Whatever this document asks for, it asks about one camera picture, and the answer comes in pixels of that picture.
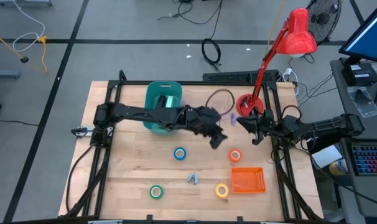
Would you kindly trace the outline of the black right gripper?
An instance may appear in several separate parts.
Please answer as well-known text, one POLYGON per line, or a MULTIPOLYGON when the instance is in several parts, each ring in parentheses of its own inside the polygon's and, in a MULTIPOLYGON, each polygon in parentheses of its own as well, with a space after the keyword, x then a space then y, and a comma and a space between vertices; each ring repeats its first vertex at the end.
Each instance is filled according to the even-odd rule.
POLYGON ((254 134, 253 145, 257 146, 269 136, 278 145, 282 145, 282 134, 277 130, 277 123, 272 110, 264 110, 262 113, 254 111, 251 116, 243 117, 240 123, 247 132, 254 134))

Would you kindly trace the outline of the orange tape roll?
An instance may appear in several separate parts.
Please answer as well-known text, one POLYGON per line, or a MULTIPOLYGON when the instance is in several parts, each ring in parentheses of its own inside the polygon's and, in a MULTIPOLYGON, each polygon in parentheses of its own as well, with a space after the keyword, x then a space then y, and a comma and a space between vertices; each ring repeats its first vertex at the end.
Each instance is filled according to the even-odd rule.
POLYGON ((242 159, 242 153, 239 149, 232 149, 229 151, 228 157, 231 162, 239 162, 242 159))

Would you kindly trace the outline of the blue tape roll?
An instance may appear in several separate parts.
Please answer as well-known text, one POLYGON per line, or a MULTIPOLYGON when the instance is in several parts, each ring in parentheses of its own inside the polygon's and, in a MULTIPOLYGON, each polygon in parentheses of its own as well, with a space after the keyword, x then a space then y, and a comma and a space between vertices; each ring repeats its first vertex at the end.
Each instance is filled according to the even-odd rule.
POLYGON ((187 152, 186 152, 186 150, 183 147, 177 147, 174 150, 174 157, 178 161, 184 160, 186 158, 186 156, 187 156, 187 152))

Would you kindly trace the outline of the yellow tape roll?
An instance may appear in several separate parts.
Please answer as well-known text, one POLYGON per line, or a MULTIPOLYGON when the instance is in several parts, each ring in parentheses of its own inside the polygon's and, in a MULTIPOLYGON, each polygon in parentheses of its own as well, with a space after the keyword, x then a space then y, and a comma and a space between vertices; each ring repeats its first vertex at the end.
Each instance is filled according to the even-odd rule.
POLYGON ((220 183, 215 187, 215 194, 217 197, 226 198, 229 195, 229 188, 226 184, 220 183))

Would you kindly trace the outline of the green tape roll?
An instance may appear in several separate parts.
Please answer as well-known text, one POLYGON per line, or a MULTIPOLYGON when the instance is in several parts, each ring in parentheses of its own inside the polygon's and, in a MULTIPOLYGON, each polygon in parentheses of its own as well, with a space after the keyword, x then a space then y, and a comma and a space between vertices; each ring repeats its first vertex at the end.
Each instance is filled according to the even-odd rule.
POLYGON ((160 199, 164 194, 164 190, 160 185, 153 185, 149 190, 149 195, 153 199, 160 199))

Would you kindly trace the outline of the black perforated bar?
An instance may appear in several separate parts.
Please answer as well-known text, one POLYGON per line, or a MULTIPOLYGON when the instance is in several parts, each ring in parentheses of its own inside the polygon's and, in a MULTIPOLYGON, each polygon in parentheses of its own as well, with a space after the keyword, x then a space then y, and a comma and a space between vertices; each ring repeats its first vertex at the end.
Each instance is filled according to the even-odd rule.
MULTIPOLYGON (((205 82, 244 82, 255 84, 258 79, 258 71, 204 73, 202 78, 205 82)), ((278 78, 278 70, 266 70, 263 75, 263 80, 266 81, 275 81, 278 78)))

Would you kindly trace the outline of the white power adapter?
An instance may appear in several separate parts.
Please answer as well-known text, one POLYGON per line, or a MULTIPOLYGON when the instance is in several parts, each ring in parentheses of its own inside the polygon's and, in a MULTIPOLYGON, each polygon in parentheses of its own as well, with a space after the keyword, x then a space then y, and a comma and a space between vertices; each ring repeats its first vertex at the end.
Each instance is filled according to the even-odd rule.
POLYGON ((294 81, 292 81, 292 83, 294 84, 296 90, 295 90, 295 96, 297 96, 299 94, 299 89, 298 89, 298 77, 297 77, 297 74, 295 73, 295 71, 293 71, 293 69, 291 68, 287 68, 286 71, 281 75, 282 77, 282 80, 284 82, 290 82, 289 78, 291 77, 291 75, 293 75, 294 77, 294 81))

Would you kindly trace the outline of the yellow wipes canister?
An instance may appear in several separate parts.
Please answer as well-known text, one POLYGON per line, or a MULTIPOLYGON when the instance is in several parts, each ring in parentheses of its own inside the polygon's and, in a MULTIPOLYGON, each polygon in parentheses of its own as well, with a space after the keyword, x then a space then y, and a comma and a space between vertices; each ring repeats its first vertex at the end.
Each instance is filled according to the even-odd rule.
POLYGON ((345 159, 340 159, 328 165, 329 172, 334 176, 348 175, 348 167, 345 159))

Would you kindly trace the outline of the red desk lamp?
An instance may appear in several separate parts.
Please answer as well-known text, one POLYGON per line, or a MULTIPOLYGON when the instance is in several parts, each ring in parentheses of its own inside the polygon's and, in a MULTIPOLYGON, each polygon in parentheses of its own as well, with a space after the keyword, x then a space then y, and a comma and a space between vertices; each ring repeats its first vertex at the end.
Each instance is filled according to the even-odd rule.
POLYGON ((276 54, 302 55, 317 50, 317 43, 308 30, 308 23, 309 12, 306 8, 300 7, 291 11, 277 39, 263 58, 252 94, 242 95, 236 102, 236 110, 240 115, 248 117, 255 109, 260 113, 263 111, 264 105, 259 98, 261 83, 268 64, 276 54))

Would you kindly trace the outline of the grey desk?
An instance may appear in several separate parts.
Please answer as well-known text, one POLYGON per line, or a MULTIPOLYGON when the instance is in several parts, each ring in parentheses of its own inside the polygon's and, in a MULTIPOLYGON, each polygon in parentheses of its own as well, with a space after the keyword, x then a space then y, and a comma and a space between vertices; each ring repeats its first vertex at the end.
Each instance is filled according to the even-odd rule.
POLYGON ((356 202, 365 217, 377 218, 377 82, 371 86, 349 86, 341 60, 330 62, 344 112, 359 117, 364 130, 340 141, 352 181, 360 195, 356 202))

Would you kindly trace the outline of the black mini computer box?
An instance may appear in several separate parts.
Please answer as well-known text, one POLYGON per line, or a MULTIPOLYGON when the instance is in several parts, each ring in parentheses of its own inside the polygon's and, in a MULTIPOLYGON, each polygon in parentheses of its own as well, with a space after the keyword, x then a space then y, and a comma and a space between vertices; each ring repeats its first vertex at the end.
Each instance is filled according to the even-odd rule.
POLYGON ((343 64, 343 77, 348 86, 371 86, 377 82, 377 74, 370 63, 343 64))

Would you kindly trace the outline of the black floor fan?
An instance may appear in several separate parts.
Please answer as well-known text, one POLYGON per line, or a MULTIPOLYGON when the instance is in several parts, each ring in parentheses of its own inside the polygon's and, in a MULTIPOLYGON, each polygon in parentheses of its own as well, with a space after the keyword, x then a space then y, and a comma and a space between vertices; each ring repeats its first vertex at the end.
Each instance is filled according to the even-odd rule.
POLYGON ((342 11, 342 0, 310 0, 306 9, 309 12, 308 31, 317 45, 330 40, 342 11))

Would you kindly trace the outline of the computer monitor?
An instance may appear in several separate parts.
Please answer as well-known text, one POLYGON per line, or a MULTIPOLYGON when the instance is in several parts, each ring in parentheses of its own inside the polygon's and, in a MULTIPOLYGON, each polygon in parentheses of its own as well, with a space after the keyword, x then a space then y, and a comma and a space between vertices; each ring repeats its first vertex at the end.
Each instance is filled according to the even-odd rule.
POLYGON ((377 62, 377 8, 342 45, 339 53, 377 62))

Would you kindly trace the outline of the grey cart base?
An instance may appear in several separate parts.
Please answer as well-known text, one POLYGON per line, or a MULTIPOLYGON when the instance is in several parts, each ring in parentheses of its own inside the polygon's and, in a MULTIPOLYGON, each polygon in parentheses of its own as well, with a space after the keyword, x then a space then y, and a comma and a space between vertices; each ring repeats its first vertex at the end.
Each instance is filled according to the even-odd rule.
POLYGON ((1 7, 5 6, 6 4, 14 3, 16 3, 18 6, 53 6, 51 0, 0 0, 1 7))

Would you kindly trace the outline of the silver clamp bracket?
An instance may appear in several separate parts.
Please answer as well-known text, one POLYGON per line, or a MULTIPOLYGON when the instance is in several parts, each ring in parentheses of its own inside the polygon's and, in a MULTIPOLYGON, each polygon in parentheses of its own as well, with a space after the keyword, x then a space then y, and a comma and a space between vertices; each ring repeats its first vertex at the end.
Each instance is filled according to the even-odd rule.
POLYGON ((71 133, 76 138, 83 138, 83 137, 91 136, 93 130, 94 130, 94 127, 92 126, 79 126, 77 128, 73 128, 71 130, 71 133))

